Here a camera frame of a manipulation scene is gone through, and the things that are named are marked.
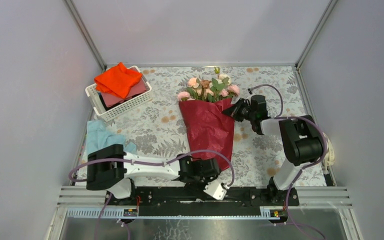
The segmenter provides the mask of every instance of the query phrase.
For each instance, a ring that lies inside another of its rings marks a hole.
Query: flower bouquet
[[[211,81],[198,77],[189,79],[186,91],[180,92],[177,99],[190,150],[214,150],[231,160],[235,120],[222,111],[232,105],[232,98],[238,96],[240,90],[228,75],[220,74],[219,67],[215,67],[214,72],[217,78]],[[222,171],[229,168],[225,160],[213,153],[202,152],[192,156],[216,158]]]

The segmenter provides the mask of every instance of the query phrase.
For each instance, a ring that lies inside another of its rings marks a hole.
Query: orange cloth
[[[127,69],[123,63],[113,66],[95,77],[96,90],[125,99],[130,89],[142,78],[142,73]]]

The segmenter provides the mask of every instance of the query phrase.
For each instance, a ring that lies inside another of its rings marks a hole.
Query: cable
[[[128,224],[123,222],[121,224],[121,226],[127,229],[127,240],[130,240],[131,232],[130,232],[130,228],[129,228]]]
[[[313,227],[313,226],[310,226],[310,225],[307,225],[307,224],[302,224],[302,223],[297,223],[296,225],[293,224],[292,222],[283,222],[283,223],[275,223],[275,224],[264,224],[263,227],[277,227],[277,226],[286,226],[286,225],[293,225],[293,226],[300,226],[300,227],[306,227],[306,228],[309,228],[311,230],[314,230],[315,232],[317,232],[318,234],[320,234],[321,236],[324,237],[324,239],[326,239],[325,235],[323,234],[322,231],[320,231],[319,229]]]
[[[137,195],[136,196],[136,211],[137,211],[137,215],[139,215],[139,205],[141,204],[141,196]]]
[[[93,234],[93,236],[94,236],[93,239],[95,239],[95,240],[98,240],[98,228],[99,228],[99,222],[100,222],[100,220],[101,220],[102,214],[104,214],[104,210],[105,210],[105,208],[107,207],[107,205],[110,203],[110,199],[111,199],[112,196],[113,196],[113,194],[110,193],[110,194],[109,194],[109,197],[108,197],[108,200],[107,200],[107,201],[105,202],[105,204],[103,205],[103,207],[102,207],[102,209],[101,209],[101,211],[100,211],[100,213],[99,213],[98,219],[96,220],[95,232],[94,232],[94,234]]]
[[[195,151],[190,151],[188,153],[185,153],[185,154],[182,154],[182,155],[179,155],[178,157],[176,158],[173,158],[165,163],[154,163],[154,162],[146,162],[146,161],[137,161],[135,160],[133,163],[134,164],[140,164],[140,165],[147,165],[147,166],[164,166],[164,165],[167,165],[167,164],[171,164],[173,162],[176,162],[178,161],[179,159],[182,159],[186,156],[189,156],[189,155],[192,155],[192,154],[197,154],[197,153],[212,153],[212,154],[216,154],[218,156],[220,156],[221,158],[223,158],[228,164],[229,164],[229,167],[230,167],[230,170],[232,172],[232,179],[231,179],[231,182],[227,185],[228,187],[231,187],[233,185],[233,183],[235,182],[235,171],[233,169],[233,166],[232,166],[232,163],[229,161],[229,159],[227,157],[225,157],[223,154],[217,152],[217,151],[214,151],[214,150],[210,150],[210,149],[203,149],[203,150],[195,150]],[[97,160],[92,160],[92,161],[88,161],[88,162],[85,162],[85,163],[82,163],[78,166],[76,166],[75,168],[73,168],[69,173],[68,173],[68,178],[72,181],[72,182],[75,182],[75,183],[79,183],[79,182],[86,182],[87,179],[76,179],[73,177],[73,174],[75,172],[77,172],[79,169],[83,168],[83,167],[86,167],[86,166],[89,166],[89,165],[92,165],[92,164],[99,164],[99,163],[106,163],[106,162],[121,162],[121,163],[128,163],[128,164],[131,164],[132,163],[132,160],[128,160],[128,159],[122,159],[122,158],[104,158],[104,159],[97,159]]]
[[[275,86],[270,85],[270,84],[260,84],[260,85],[255,86],[255,87],[248,88],[248,91],[251,93],[253,90],[261,88],[261,87],[270,87],[270,88],[274,89],[277,92],[277,94],[279,94],[279,97],[280,97],[280,113],[276,116],[276,118],[280,117],[282,115],[282,113],[284,112],[284,99],[282,97],[281,92]]]
[[[306,123],[310,124],[311,126],[313,126],[317,131],[318,133],[320,134],[321,136],[321,144],[322,144],[322,149],[323,149],[323,153],[321,155],[321,157],[319,157],[317,159],[317,161],[307,165],[307,166],[304,166],[302,167],[298,174],[295,176],[295,178],[292,180],[292,182],[290,183],[289,185],[289,188],[287,190],[287,193],[286,193],[286,199],[285,199],[285,205],[286,205],[286,212],[287,212],[287,215],[289,217],[289,219],[291,220],[291,224],[295,225],[295,227],[302,233],[304,234],[305,236],[309,237],[310,239],[313,239],[313,240],[325,240],[326,239],[326,236],[320,231],[318,230],[317,228],[313,227],[313,226],[310,226],[310,225],[307,225],[307,224],[303,224],[303,223],[297,223],[295,222],[295,220],[292,218],[291,216],[291,213],[289,212],[289,194],[291,193],[291,190],[292,190],[292,187],[294,186],[295,182],[300,178],[301,174],[303,173],[303,170],[307,169],[307,168],[310,168],[314,165],[317,165],[319,164],[326,156],[326,153],[328,152],[328,146],[327,146],[327,141],[326,141],[326,138],[325,136],[323,135],[323,132],[322,130],[320,129],[319,126],[317,126],[314,122],[310,121],[309,119],[307,118],[304,118],[304,117],[300,117],[300,116],[287,116],[287,117],[275,117],[275,119],[298,119],[298,120],[302,120],[302,121],[305,121]],[[313,236],[310,236],[308,233],[306,233],[305,231],[303,231],[301,229],[301,227],[307,227],[307,228],[310,228],[310,229],[313,229],[315,230],[316,232],[318,232],[323,238],[316,238],[316,237],[313,237]]]

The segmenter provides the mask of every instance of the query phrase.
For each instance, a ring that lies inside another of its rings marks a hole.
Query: pink flower
[[[238,96],[239,95],[239,93],[241,92],[240,90],[239,90],[239,87],[237,86],[237,85],[230,85],[230,86],[228,86],[227,87],[227,90],[229,90],[229,92],[231,92],[231,93],[234,93],[236,96]]]
[[[207,95],[207,94],[209,94],[209,95],[211,95],[211,96],[214,96],[214,92],[213,91],[211,91],[210,89],[205,89],[205,95]]]
[[[199,87],[200,84],[197,83],[197,79],[197,77],[192,77],[191,79],[189,79],[189,81],[187,82],[187,86],[191,88]]]
[[[182,92],[179,92],[179,94],[177,95],[177,100],[182,101],[183,98],[190,98],[191,95],[189,94],[189,92],[187,91],[182,91]]]
[[[221,90],[220,95],[222,97],[227,97],[229,95],[229,92],[226,89]]]

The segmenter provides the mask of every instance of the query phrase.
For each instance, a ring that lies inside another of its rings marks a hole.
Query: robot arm
[[[258,135],[281,136],[286,160],[267,186],[273,192],[287,190],[299,171],[323,154],[322,137],[313,126],[301,119],[270,118],[263,95],[254,95],[250,100],[241,98],[223,114],[239,122],[248,120]],[[314,122],[310,115],[301,118]]]
[[[203,191],[216,200],[222,200],[228,189],[217,180],[221,170],[215,158],[202,160],[184,156],[167,163],[168,158],[139,156],[125,152],[121,144],[114,144],[87,156],[88,161],[97,159],[119,161],[90,165],[87,168],[86,189],[107,190],[117,199],[126,199],[132,195],[135,189],[131,180],[133,177],[158,177],[183,183],[205,184]]]

